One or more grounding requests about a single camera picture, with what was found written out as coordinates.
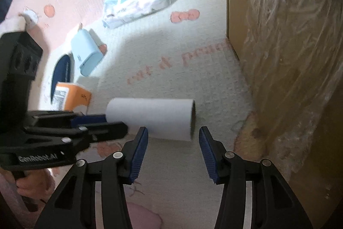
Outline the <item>person left hand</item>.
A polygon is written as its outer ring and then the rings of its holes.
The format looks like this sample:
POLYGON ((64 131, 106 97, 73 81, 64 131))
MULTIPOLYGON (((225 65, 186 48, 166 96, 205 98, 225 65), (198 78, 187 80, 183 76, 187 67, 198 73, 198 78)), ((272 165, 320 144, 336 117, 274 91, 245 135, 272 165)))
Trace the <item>person left hand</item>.
POLYGON ((55 181, 48 169, 28 171, 23 178, 15 179, 21 196, 36 200, 48 200, 55 189, 55 181))

